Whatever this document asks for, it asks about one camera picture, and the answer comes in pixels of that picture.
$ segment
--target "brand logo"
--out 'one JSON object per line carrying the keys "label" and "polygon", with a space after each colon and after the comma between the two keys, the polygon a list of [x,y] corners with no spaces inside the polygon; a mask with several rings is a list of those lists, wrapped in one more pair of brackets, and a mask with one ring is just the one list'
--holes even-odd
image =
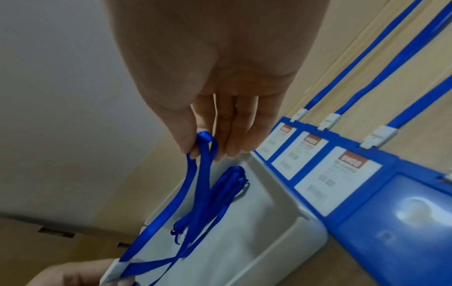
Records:
{"label": "brand logo", "polygon": [[289,131],[290,130],[292,130],[292,126],[289,126],[289,125],[287,125],[287,124],[284,124],[282,127],[281,127],[281,131],[283,131],[283,132],[286,132],[286,133],[289,133]]}
{"label": "brand logo", "polygon": [[317,137],[315,135],[309,134],[306,136],[306,138],[303,139],[305,142],[311,144],[311,145],[317,145],[317,143],[320,142],[320,140],[322,140],[322,138]]}
{"label": "brand logo", "polygon": [[350,151],[345,151],[338,159],[357,169],[361,168],[368,161],[368,159]]}

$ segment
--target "id card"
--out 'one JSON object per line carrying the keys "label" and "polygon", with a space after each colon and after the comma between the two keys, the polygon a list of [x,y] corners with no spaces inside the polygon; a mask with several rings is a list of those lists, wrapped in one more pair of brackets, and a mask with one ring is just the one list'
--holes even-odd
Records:
{"label": "id card", "polygon": [[327,216],[380,168],[377,162],[335,147],[295,189]]}
{"label": "id card", "polygon": [[276,158],[272,165],[290,180],[295,176],[325,145],[328,140],[303,131],[287,149]]}
{"label": "id card", "polygon": [[270,135],[256,148],[259,155],[264,158],[264,160],[270,159],[270,157],[286,142],[287,139],[296,131],[297,129],[281,122],[276,126],[275,129],[270,133]]}

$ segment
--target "blue lanyard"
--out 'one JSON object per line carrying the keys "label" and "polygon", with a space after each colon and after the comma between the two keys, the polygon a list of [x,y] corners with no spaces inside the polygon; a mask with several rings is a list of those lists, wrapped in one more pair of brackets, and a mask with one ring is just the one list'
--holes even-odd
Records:
{"label": "blue lanyard", "polygon": [[382,40],[384,40],[420,3],[422,0],[415,0],[400,15],[392,20],[388,26],[378,35],[378,37],[368,46],[351,64],[349,64],[336,78],[306,104],[305,109],[313,108],[325,95],[328,94],[367,54],[370,53]]}
{"label": "blue lanyard", "polygon": [[424,111],[427,107],[432,105],[441,96],[452,89],[452,74],[446,78],[442,83],[437,85],[431,91],[419,98],[415,103],[410,105],[407,109],[402,111],[396,118],[394,118],[387,126],[399,129],[404,126],[411,119],[416,117],[419,113]]}
{"label": "blue lanyard", "polygon": [[441,32],[452,20],[452,1],[387,65],[377,77],[366,87],[355,93],[346,104],[339,108],[335,114],[342,115],[353,106],[360,98],[374,89],[394,71],[414,56],[439,32]]}
{"label": "blue lanyard", "polygon": [[[212,142],[211,151],[209,148],[210,142]],[[214,186],[210,188],[210,167],[215,158],[215,154],[217,153],[218,143],[212,135],[203,131],[197,134],[196,144],[201,151],[201,164],[198,181],[196,183],[193,209],[185,217],[179,219],[174,224],[173,230],[171,231],[171,235],[175,236],[175,243],[179,245],[178,236],[184,233],[184,230],[188,227],[185,239],[182,242],[178,253],[174,257],[163,260],[130,263],[121,274],[121,278],[141,275],[169,264],[169,267],[164,274],[150,286],[155,285],[179,259],[188,257],[193,252],[212,228],[220,222],[235,196],[240,193],[248,182],[245,177],[245,170],[242,167],[230,167],[223,173]],[[187,164],[187,175],[178,194],[127,249],[121,257],[120,262],[130,261],[180,207],[197,171],[196,160],[190,159],[189,154],[187,154]],[[202,230],[211,221],[212,223],[207,230],[202,233]]]}

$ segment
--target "white plastic clip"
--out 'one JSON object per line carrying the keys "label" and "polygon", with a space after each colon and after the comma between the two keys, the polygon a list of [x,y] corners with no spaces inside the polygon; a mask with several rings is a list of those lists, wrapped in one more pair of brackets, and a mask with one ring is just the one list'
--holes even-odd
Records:
{"label": "white plastic clip", "polygon": [[449,174],[444,176],[444,180],[452,184],[452,169],[450,169]]}
{"label": "white plastic clip", "polygon": [[367,136],[359,147],[366,150],[372,147],[379,148],[393,138],[398,131],[397,128],[382,125],[372,132],[371,135]]}
{"label": "white plastic clip", "polygon": [[130,264],[129,261],[119,262],[119,259],[115,259],[108,268],[108,270],[100,279],[99,285],[119,281],[121,279],[121,274],[124,272],[124,270],[127,268],[129,264]]}
{"label": "white plastic clip", "polygon": [[302,119],[308,111],[309,110],[306,108],[300,109],[294,116],[292,116],[291,122],[300,121],[300,119]]}
{"label": "white plastic clip", "polygon": [[340,119],[340,114],[337,113],[331,113],[317,128],[319,131],[323,131],[325,129],[329,129],[333,127],[334,124],[336,124],[337,121]]}

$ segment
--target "gray wall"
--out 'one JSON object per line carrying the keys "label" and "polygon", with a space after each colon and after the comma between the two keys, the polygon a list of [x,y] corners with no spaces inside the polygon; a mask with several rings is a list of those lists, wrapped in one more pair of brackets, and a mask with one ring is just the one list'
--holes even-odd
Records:
{"label": "gray wall", "polygon": [[163,131],[99,1],[0,2],[0,213],[88,225]]}

